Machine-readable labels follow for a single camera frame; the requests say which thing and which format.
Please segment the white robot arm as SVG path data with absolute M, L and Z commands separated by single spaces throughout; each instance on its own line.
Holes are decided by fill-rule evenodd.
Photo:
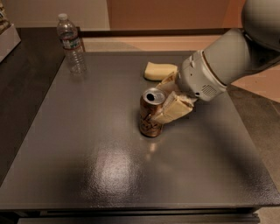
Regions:
M 182 62 L 178 72 L 157 87 L 166 94 L 152 119 L 165 124 L 193 110 L 197 100 L 211 101 L 240 78 L 279 62 L 280 0 L 246 0 L 241 29 L 231 29 L 204 50 Z

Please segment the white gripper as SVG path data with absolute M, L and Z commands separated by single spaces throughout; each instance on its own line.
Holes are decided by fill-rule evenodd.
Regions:
M 209 102 L 227 88 L 209 68 L 202 50 L 182 62 L 177 83 L 176 78 L 177 73 L 170 73 L 157 84 L 157 89 L 169 95 L 163 107 L 152 117 L 153 121 L 160 124 L 173 122 L 193 111 L 194 98 Z M 186 94 L 177 93 L 179 88 Z

